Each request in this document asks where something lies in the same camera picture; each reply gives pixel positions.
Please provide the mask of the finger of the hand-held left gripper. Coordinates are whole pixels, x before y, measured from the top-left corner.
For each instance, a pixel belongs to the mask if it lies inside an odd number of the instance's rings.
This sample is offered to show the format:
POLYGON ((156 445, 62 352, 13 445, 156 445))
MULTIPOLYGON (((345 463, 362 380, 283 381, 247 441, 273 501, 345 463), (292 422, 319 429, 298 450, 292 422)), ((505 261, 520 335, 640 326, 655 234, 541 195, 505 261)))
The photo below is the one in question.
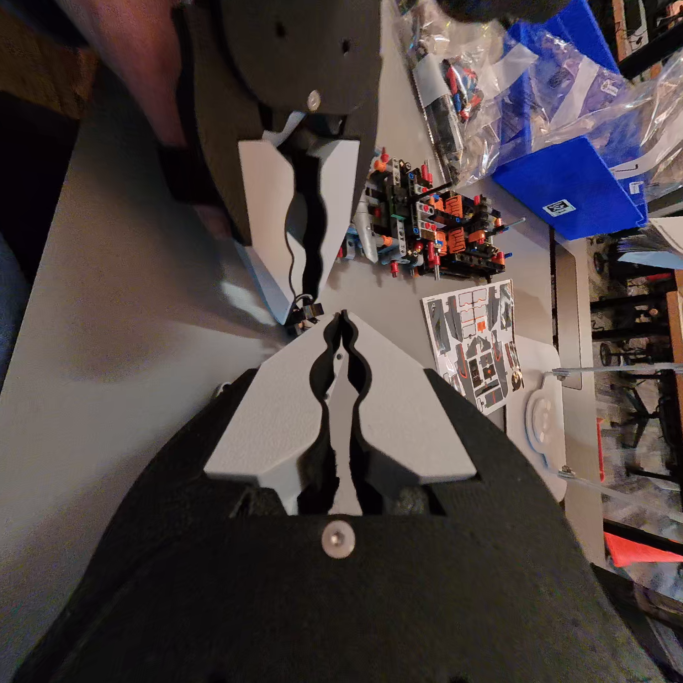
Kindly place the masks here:
POLYGON ((303 245, 287 226, 300 227, 303 204, 295 200, 289 160, 266 140, 238 143, 252 243, 238 247, 273 318, 285 325, 303 293, 303 245))
POLYGON ((310 149, 314 160, 305 189, 305 292, 318 298, 329 277, 350 224, 360 143, 319 141, 310 149))

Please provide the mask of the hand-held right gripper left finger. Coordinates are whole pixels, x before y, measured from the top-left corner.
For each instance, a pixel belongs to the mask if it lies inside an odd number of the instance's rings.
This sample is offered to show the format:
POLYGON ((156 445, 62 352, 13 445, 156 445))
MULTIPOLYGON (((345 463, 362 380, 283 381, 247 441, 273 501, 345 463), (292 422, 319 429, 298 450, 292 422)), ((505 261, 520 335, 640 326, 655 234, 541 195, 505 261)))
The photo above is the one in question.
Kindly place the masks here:
POLYGON ((256 370, 204 466, 215 480, 274 490, 288 514, 327 512, 339 485, 324 392, 341 345, 324 315, 256 370))

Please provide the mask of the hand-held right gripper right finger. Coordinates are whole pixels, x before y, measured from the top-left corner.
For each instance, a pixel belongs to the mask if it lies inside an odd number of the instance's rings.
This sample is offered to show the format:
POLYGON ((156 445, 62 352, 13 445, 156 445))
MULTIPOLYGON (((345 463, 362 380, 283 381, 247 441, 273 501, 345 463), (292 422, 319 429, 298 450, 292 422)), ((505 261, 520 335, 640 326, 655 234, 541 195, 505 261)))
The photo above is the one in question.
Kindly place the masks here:
POLYGON ((383 514, 407 489, 476 476, 435 385, 424 368, 355 313, 344 311, 347 377, 356 391, 350 442, 351 477, 363 515, 383 514))

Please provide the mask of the black lego piece with hooks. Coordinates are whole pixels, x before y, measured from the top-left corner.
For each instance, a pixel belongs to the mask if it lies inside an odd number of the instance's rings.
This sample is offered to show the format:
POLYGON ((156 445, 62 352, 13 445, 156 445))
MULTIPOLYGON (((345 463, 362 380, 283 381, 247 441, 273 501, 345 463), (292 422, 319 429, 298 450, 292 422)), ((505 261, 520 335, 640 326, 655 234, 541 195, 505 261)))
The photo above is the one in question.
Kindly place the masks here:
POLYGON ((290 335, 300 336, 315 326, 323 315, 323 306, 316 303, 312 295, 304 293, 295 297, 285 327, 290 335))

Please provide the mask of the person's left forearm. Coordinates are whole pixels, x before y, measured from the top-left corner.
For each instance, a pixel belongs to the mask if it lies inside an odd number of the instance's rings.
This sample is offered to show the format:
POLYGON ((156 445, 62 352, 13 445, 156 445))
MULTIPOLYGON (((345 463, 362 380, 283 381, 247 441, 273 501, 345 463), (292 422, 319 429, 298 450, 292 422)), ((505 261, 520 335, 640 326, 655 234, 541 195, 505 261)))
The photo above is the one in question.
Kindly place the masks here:
POLYGON ((122 80, 164 146, 185 148, 175 91, 182 70, 172 10, 180 1, 58 1, 122 80))

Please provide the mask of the black and orange lego model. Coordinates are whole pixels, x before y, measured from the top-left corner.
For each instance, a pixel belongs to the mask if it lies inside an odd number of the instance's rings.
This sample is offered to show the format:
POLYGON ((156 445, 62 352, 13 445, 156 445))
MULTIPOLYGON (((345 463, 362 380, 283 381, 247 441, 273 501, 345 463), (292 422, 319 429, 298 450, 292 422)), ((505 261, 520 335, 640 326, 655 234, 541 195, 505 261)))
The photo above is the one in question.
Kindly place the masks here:
POLYGON ((336 261, 359 256, 394 278, 403 272, 490 283, 512 257, 494 244, 509 228, 485 195, 436 185, 427 162, 413 168, 377 148, 336 261))

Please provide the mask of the lego sticker sheet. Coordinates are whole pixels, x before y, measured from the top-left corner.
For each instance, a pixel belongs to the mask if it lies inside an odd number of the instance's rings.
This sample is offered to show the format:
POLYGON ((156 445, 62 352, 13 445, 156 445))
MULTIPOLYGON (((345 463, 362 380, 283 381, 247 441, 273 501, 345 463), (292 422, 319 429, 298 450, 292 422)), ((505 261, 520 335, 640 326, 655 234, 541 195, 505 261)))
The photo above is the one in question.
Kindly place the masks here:
POLYGON ((436 371, 485 415, 524 388, 511 279, 421 301, 436 371))

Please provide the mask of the plastic bag of lego parts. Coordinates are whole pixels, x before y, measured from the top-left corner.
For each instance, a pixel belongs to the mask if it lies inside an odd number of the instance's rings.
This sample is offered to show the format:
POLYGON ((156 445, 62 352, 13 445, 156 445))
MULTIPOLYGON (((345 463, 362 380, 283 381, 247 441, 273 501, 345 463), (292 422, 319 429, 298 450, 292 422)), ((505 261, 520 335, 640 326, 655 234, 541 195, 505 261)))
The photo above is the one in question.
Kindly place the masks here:
POLYGON ((475 165, 466 127, 480 111, 483 92, 467 38, 485 38, 488 26, 467 27, 435 1, 397 1, 397 39, 413 91, 445 180, 467 179, 475 165))

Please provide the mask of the white machine base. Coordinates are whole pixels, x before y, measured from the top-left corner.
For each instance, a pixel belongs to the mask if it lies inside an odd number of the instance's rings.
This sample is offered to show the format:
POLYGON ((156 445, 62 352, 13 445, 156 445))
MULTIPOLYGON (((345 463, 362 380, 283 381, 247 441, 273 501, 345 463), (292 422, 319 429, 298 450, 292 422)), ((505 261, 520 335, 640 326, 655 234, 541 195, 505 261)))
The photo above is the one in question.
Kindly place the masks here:
POLYGON ((551 344, 516 335, 523 386, 506 405, 506 434, 561 502, 567 482, 559 476, 566 466, 562 383, 552 372, 560 365, 551 344))

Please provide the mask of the black office chair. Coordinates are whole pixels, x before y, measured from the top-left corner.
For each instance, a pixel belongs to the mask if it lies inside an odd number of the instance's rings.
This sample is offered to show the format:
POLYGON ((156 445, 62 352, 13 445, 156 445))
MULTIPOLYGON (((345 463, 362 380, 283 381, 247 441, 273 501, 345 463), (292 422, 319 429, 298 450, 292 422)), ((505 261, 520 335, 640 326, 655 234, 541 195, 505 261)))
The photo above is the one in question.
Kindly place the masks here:
POLYGON ((622 422, 611 422, 611 428, 619 432, 619 444, 624 455, 624 468, 627 476, 642 476, 659 482, 677 483, 679 481, 679 445, 681 435, 679 424, 679 399, 677 375, 673 370, 638 371, 633 365, 624 368, 605 367, 603 384, 609 383, 612 397, 626 401, 629 413, 622 422), (642 400, 638 386, 653 381, 657 388, 657 403, 653 411, 642 400), (636 456, 637 448, 645 429, 652 421, 659 422, 662 439, 668 448, 664 456, 666 473, 655 473, 641 466, 636 456))

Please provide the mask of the blue plastic bin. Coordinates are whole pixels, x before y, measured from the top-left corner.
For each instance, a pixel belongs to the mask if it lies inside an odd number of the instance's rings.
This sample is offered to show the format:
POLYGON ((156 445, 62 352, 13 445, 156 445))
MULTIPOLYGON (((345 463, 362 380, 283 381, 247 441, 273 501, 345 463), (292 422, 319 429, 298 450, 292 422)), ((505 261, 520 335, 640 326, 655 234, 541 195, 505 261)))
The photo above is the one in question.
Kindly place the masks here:
MULTIPOLYGON (((542 27, 620 75, 588 1, 571 1, 542 27)), ((499 165, 494 182, 568 240, 645 226, 642 183, 631 194, 628 182, 613 176, 585 136, 531 152, 531 129, 525 126, 519 135, 528 154, 499 165)))

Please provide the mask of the clear plastic bags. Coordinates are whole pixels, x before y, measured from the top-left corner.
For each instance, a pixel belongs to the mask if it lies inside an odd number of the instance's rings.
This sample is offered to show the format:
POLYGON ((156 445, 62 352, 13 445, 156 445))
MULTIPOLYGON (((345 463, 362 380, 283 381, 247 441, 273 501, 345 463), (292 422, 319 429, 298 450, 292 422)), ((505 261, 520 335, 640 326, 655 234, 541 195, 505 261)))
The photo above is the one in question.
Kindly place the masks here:
POLYGON ((646 80, 628 79, 605 68, 580 47, 540 28, 524 43, 537 59, 528 67, 519 106, 521 131, 505 143, 500 164, 530 161, 567 143, 586 142, 573 166, 591 154, 619 180, 644 184, 647 201, 682 187, 682 49, 669 54, 660 72, 646 80))

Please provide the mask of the red orange sheet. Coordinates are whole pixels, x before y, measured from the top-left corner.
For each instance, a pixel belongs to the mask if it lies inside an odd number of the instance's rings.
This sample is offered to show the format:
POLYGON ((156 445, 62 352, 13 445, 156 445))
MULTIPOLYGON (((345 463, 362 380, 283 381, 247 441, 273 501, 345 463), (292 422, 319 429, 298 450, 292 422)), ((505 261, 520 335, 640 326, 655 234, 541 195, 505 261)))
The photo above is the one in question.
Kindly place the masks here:
POLYGON ((610 558, 617 568, 626 568, 637 563, 677 563, 682 555, 652 546, 633 542, 614 534, 604 533, 610 558))

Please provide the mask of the white paper sheet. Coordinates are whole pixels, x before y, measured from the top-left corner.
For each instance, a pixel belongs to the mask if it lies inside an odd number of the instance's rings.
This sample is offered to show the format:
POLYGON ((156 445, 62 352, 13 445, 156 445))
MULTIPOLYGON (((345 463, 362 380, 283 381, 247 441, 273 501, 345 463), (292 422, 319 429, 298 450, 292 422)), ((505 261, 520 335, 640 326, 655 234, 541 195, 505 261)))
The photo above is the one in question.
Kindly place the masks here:
POLYGON ((650 225, 669 243, 670 248, 682 255, 682 216, 650 218, 650 225))

